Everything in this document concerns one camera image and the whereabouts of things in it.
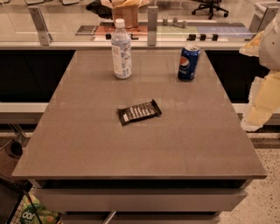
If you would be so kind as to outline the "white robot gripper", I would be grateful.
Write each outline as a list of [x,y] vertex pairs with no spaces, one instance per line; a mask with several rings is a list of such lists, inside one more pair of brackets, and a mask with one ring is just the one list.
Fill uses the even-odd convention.
[[275,70],[264,78],[256,76],[251,84],[241,119],[241,127],[251,132],[260,129],[280,108],[280,12],[239,53],[259,57],[262,66]]

